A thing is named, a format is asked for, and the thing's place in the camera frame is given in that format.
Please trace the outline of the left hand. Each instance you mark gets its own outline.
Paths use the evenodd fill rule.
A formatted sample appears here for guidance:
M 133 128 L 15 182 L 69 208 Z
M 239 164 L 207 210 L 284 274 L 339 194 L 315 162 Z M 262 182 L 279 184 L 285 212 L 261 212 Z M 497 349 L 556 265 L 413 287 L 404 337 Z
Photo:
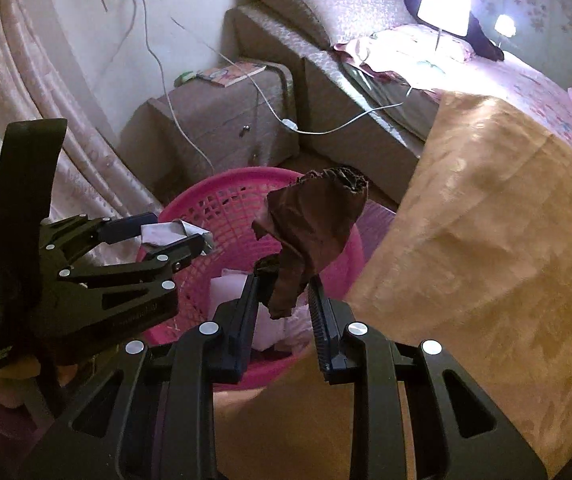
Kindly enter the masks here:
M 42 364 L 34 356 L 22 358 L 0 369 L 0 404 L 4 408 L 43 408 L 46 395 L 38 385 Z

